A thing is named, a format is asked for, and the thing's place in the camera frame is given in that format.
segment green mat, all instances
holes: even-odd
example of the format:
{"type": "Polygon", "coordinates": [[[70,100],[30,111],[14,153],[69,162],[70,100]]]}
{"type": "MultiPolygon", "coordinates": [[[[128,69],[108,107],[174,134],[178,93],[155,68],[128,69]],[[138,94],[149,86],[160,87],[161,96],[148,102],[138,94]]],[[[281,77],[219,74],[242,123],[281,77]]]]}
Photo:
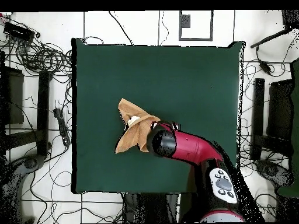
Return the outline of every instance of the green mat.
{"type": "Polygon", "coordinates": [[[124,130],[117,109],[121,98],[180,123],[183,131],[217,141],[236,164],[243,49],[243,42],[217,48],[84,45],[72,40],[77,59],[75,191],[194,192],[187,188],[187,163],[137,147],[114,153],[124,130]]]}
{"type": "Polygon", "coordinates": [[[284,197],[299,198],[299,59],[290,65],[294,89],[291,93],[291,101],[293,103],[293,127],[291,134],[291,143],[294,153],[289,159],[289,168],[294,174],[294,183],[289,187],[281,187],[278,193],[284,197]]]}

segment wire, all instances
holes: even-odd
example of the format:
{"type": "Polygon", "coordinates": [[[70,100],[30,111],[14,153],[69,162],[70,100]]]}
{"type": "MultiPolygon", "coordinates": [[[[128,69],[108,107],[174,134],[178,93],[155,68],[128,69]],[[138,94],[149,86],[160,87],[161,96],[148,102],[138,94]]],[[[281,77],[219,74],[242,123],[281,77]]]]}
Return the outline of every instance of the wire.
{"type": "Polygon", "coordinates": [[[167,38],[168,38],[168,35],[169,35],[169,30],[168,30],[168,28],[164,25],[164,22],[163,22],[163,19],[164,19],[164,13],[165,13],[165,11],[163,11],[163,15],[162,15],[162,24],[163,24],[163,26],[164,26],[164,28],[166,28],[167,29],[167,35],[166,35],[166,39],[165,40],[163,40],[162,42],[161,42],[161,44],[160,45],[162,45],[163,44],[163,42],[164,41],[167,41],[167,38]]]}
{"type": "Polygon", "coordinates": [[[128,38],[128,40],[130,41],[131,45],[133,46],[133,45],[134,45],[133,42],[132,42],[131,39],[128,37],[127,33],[124,31],[122,25],[121,25],[121,24],[119,23],[119,21],[118,21],[118,20],[111,14],[110,11],[108,11],[108,12],[109,12],[109,15],[110,15],[110,16],[117,22],[117,24],[120,26],[120,28],[122,29],[124,35],[126,35],[126,37],[128,38]]]}
{"type": "Polygon", "coordinates": [[[271,62],[264,62],[264,61],[262,61],[262,60],[259,58],[259,56],[258,56],[259,46],[256,47],[256,57],[257,57],[258,61],[260,62],[260,64],[270,65],[270,66],[273,67],[273,71],[271,71],[271,70],[267,71],[267,74],[268,74],[268,75],[270,75],[270,76],[276,78],[276,77],[280,77],[280,76],[282,76],[285,72],[290,72],[290,71],[287,71],[287,70],[286,70],[286,66],[285,66],[285,64],[284,64],[284,61],[286,60],[288,51],[290,50],[292,44],[294,44],[294,41],[295,41],[295,40],[298,40],[298,36],[299,36],[299,32],[295,35],[295,37],[294,37],[293,40],[291,41],[290,45],[288,46],[288,49],[287,49],[286,54],[285,54],[285,56],[284,56],[284,58],[283,58],[283,61],[280,62],[280,67],[281,67],[281,69],[283,70],[283,72],[282,72],[280,75],[272,75],[272,73],[275,72],[274,63],[271,63],[271,62]]]}
{"type": "Polygon", "coordinates": [[[255,198],[255,202],[256,202],[257,206],[260,207],[260,208],[262,208],[262,209],[264,210],[264,211],[262,212],[263,214],[268,213],[268,214],[270,214],[271,216],[276,217],[276,211],[275,211],[274,207],[272,207],[272,205],[268,204],[267,207],[263,207],[263,206],[261,206],[261,204],[257,203],[258,198],[261,197],[261,196],[263,196],[263,195],[267,195],[267,196],[273,198],[273,199],[274,199],[275,201],[277,201],[277,202],[278,202],[278,199],[277,199],[276,197],[274,197],[273,195],[269,194],[269,193],[261,193],[261,194],[259,194],[259,195],[255,198]]]}

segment towel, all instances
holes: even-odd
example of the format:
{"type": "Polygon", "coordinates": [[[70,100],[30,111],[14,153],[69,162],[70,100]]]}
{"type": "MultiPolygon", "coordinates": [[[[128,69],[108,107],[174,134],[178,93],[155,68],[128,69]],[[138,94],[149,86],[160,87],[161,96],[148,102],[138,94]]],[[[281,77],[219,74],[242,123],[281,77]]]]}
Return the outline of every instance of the towel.
{"type": "Polygon", "coordinates": [[[127,151],[136,145],[140,151],[148,152],[147,135],[151,130],[151,123],[160,119],[125,99],[120,100],[119,112],[126,127],[116,144],[115,153],[127,151]]]}

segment floor tile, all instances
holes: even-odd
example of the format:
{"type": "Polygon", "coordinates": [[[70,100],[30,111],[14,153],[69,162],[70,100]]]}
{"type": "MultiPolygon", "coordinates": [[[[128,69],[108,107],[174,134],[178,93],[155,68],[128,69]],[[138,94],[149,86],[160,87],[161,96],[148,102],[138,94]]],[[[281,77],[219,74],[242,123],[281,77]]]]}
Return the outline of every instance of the floor tile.
{"type": "MultiPolygon", "coordinates": [[[[183,10],[183,14],[201,15],[201,11],[192,13],[189,10],[183,10]]],[[[190,15],[190,25],[200,25],[206,23],[206,16],[192,18],[190,15]]],[[[160,23],[160,44],[163,46],[217,46],[227,47],[233,41],[234,29],[234,11],[233,10],[214,10],[213,17],[213,40],[212,41],[179,41],[179,11],[162,10],[160,23]]],[[[195,31],[191,36],[198,36],[195,31]]]]}
{"type": "Polygon", "coordinates": [[[123,204],[83,203],[83,207],[89,209],[91,212],[84,209],[82,223],[107,223],[112,222],[121,213],[123,204]]]}
{"type": "Polygon", "coordinates": [[[71,49],[72,38],[83,37],[83,12],[16,12],[13,19],[39,32],[44,44],[55,44],[63,52],[71,49]]]}
{"type": "MultiPolygon", "coordinates": [[[[255,48],[251,45],[263,40],[267,36],[284,29],[280,10],[236,10],[235,41],[245,41],[244,55],[246,60],[256,59],[255,48]]],[[[258,56],[263,61],[282,62],[292,40],[298,34],[297,30],[282,35],[265,44],[260,45],[258,56]]],[[[292,62],[299,56],[298,43],[292,45],[285,62],[292,62]]]]}
{"type": "MultiPolygon", "coordinates": [[[[158,39],[158,15],[153,11],[111,11],[135,45],[155,46],[158,39]]],[[[108,11],[85,12],[85,37],[101,38],[105,44],[130,44],[121,27],[108,11]]],[[[89,44],[101,44],[89,38],[89,44]]]]}

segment black cable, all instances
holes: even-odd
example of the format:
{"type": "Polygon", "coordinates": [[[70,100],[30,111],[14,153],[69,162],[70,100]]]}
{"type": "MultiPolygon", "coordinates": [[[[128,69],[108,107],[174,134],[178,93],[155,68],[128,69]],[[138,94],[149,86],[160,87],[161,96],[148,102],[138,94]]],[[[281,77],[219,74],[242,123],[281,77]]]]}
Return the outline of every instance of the black cable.
{"type": "Polygon", "coordinates": [[[110,11],[108,11],[108,12],[109,12],[109,15],[110,15],[110,16],[117,22],[117,24],[120,26],[120,28],[122,29],[124,35],[126,35],[126,37],[128,38],[128,40],[130,41],[131,45],[133,46],[133,45],[134,45],[133,42],[130,40],[130,38],[128,37],[127,33],[124,31],[122,25],[121,25],[121,24],[119,23],[119,21],[118,21],[118,20],[111,14],[110,11]]]}
{"type": "Polygon", "coordinates": [[[259,61],[259,63],[260,63],[260,67],[261,67],[261,68],[262,68],[268,75],[270,75],[270,76],[276,78],[276,77],[280,77],[280,76],[282,76],[285,72],[290,72],[290,71],[287,71],[287,70],[286,70],[286,66],[285,66],[285,64],[284,64],[284,61],[286,60],[286,57],[287,57],[287,54],[288,54],[289,49],[291,48],[291,45],[294,43],[295,39],[296,39],[298,36],[299,36],[299,32],[295,35],[295,37],[294,37],[293,40],[291,41],[290,45],[288,46],[288,49],[287,49],[286,54],[285,54],[285,56],[284,56],[284,58],[283,58],[283,61],[280,63],[280,67],[281,67],[281,69],[283,70],[283,72],[282,72],[280,75],[277,75],[277,76],[272,75],[272,73],[275,72],[275,68],[274,68],[274,66],[273,66],[273,63],[262,61],[262,60],[259,58],[259,56],[258,56],[259,46],[256,47],[256,57],[257,57],[257,59],[258,59],[258,61],[259,61]]]}
{"type": "Polygon", "coordinates": [[[32,184],[33,184],[34,180],[35,180],[35,171],[33,172],[33,180],[31,181],[31,184],[30,184],[30,192],[32,193],[33,196],[35,196],[37,199],[39,199],[40,201],[42,201],[42,202],[45,203],[45,205],[46,205],[46,208],[44,209],[43,213],[40,215],[39,219],[37,220],[37,223],[36,223],[36,224],[39,224],[41,217],[44,215],[44,213],[46,212],[46,210],[47,210],[47,208],[48,208],[48,204],[47,204],[43,199],[41,199],[40,197],[38,197],[38,196],[32,191],[32,184]]]}
{"type": "Polygon", "coordinates": [[[166,39],[163,40],[163,41],[161,42],[161,45],[163,44],[164,41],[167,41],[167,38],[168,38],[168,35],[169,35],[169,30],[168,30],[168,28],[164,25],[164,22],[163,22],[163,19],[164,19],[164,13],[165,13],[165,11],[163,11],[163,15],[162,15],[162,20],[161,20],[161,22],[162,22],[164,28],[167,29],[167,35],[166,35],[166,39]]]}
{"type": "Polygon", "coordinates": [[[269,213],[271,216],[274,216],[276,217],[276,211],[274,210],[274,207],[272,207],[270,204],[267,205],[267,210],[265,209],[265,207],[261,206],[259,203],[257,203],[257,200],[259,197],[263,196],[263,195],[267,195],[269,197],[272,197],[275,201],[279,201],[276,197],[274,197],[273,195],[269,194],[269,193],[261,193],[259,194],[256,198],[255,198],[255,202],[256,204],[258,205],[258,207],[262,208],[264,210],[264,212],[262,212],[263,214],[265,214],[266,212],[269,213]]]}

